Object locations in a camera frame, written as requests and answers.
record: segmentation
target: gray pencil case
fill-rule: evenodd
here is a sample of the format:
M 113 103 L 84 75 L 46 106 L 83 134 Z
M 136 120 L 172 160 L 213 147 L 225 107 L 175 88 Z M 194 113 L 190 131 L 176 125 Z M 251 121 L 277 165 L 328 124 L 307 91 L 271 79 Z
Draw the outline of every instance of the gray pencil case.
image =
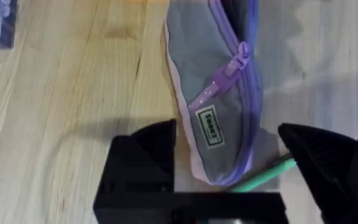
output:
M 262 111 L 257 0 L 172 0 L 167 56 L 193 175 L 231 185 L 252 167 Z

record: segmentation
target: pink trim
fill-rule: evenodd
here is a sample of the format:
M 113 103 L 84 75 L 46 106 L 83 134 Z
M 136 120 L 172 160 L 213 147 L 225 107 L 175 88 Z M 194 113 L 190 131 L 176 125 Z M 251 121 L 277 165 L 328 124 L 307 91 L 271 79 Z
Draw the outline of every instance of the pink trim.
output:
M 196 177 L 197 179 L 200 179 L 202 181 L 207 182 L 208 184 L 211 184 L 211 182 L 208 180 L 206 176 L 204 165 L 203 165 L 204 162 L 197 149 L 196 139 L 194 137 L 193 128 L 191 126 L 190 113 L 187 108 L 185 97 L 183 96 L 183 93 L 181 91 L 179 71 L 169 54 L 169 31 L 168 31 L 167 21 L 164 21 L 164 32 L 165 32 L 165 42 L 167 45 L 167 59 L 168 59 L 169 69 L 171 71 L 173 87 L 175 88 L 178 107 L 181 114 L 183 127 L 185 129 L 186 138 L 190 145 L 191 171 L 193 173 L 193 176 Z

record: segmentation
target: zipper tab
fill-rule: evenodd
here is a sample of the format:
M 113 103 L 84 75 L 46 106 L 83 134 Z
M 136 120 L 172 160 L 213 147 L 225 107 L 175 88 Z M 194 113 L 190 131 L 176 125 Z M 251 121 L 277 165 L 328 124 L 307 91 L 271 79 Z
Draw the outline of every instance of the zipper tab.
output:
M 245 42 L 241 42 L 238 47 L 238 53 L 229 62 L 227 67 L 224 69 L 223 74 L 228 78 L 235 74 L 238 70 L 243 70 L 249 61 L 249 46 Z
M 249 63 L 249 46 L 244 41 L 238 46 L 237 54 L 225 66 L 221 67 L 212 77 L 208 85 L 189 105 L 189 110 L 196 111 L 211 98 L 222 95 L 236 84 L 243 69 Z

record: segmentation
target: wooden surface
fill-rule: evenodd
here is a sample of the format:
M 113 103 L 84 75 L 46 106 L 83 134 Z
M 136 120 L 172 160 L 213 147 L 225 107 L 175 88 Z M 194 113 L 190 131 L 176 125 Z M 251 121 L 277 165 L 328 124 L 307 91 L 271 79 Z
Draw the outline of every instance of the wooden surface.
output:
M 284 122 L 358 137 L 358 0 L 261 0 L 265 97 L 256 167 Z M 0 52 L 0 224 L 96 223 L 91 206 L 111 138 L 180 119 L 162 32 L 167 2 L 21 0 L 16 46 Z M 177 190 L 191 178 L 182 127 Z M 281 190 L 292 223 L 321 223 L 297 169 Z

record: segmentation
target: white label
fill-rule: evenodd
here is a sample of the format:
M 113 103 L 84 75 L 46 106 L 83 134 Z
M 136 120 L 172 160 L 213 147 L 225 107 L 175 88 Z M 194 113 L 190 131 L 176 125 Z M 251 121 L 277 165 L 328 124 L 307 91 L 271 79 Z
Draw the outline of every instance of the white label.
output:
M 196 111 L 196 115 L 208 149 L 223 146 L 224 138 L 216 116 L 215 106 L 202 108 Z

